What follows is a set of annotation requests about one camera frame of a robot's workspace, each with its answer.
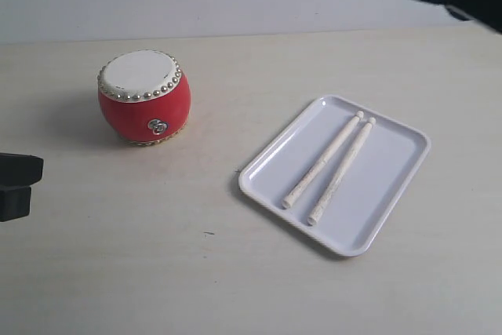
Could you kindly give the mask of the wooden drumstick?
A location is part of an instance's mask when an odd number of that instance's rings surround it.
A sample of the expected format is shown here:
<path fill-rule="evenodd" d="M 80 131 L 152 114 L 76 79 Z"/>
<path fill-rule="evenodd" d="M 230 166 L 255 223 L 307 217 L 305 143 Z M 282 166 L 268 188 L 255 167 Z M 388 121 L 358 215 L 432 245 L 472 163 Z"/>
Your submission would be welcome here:
<path fill-rule="evenodd" d="M 282 208 L 289 209 L 303 194 L 308 185 L 322 171 L 327 162 L 333 157 L 335 152 L 341 147 L 343 142 L 349 137 L 358 123 L 364 118 L 364 111 L 357 111 L 355 115 L 345 124 L 340 132 L 333 138 L 326 149 L 320 154 L 314 165 L 303 175 L 299 182 L 293 187 L 288 195 L 282 200 Z"/>
<path fill-rule="evenodd" d="M 329 182 L 329 185 L 326 187 L 322 196 L 319 198 L 318 202 L 309 213 L 307 217 L 307 223 L 310 226 L 315 226 L 321 219 L 336 190 L 340 186 L 340 183 L 343 180 L 346 172 L 349 170 L 352 162 L 355 160 L 358 153 L 362 149 L 363 144 L 366 142 L 366 139 L 368 138 L 369 133 L 375 126 L 376 122 L 377 121 L 374 117 L 370 117 L 362 127 L 362 129 L 358 132 L 348 151 L 338 165 L 335 173 L 333 174 L 333 179 Z"/>

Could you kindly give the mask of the red small drum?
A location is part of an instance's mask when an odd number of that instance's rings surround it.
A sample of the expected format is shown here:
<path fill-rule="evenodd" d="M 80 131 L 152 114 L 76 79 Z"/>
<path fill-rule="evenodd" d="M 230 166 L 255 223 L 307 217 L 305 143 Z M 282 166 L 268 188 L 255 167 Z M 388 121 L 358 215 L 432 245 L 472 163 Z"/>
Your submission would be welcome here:
<path fill-rule="evenodd" d="M 117 56 L 101 68 L 97 88 L 104 118 L 129 142 L 158 144 L 187 123 L 191 89 L 168 53 L 143 49 Z"/>

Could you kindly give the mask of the white plastic tray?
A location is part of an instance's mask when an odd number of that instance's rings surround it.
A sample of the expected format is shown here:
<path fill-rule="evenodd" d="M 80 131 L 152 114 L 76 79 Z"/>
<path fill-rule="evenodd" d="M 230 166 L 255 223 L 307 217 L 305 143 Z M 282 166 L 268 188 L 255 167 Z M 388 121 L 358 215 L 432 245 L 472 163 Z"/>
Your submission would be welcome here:
<path fill-rule="evenodd" d="M 241 191 L 343 257 L 363 254 L 431 147 L 340 96 L 313 100 L 239 175 Z"/>

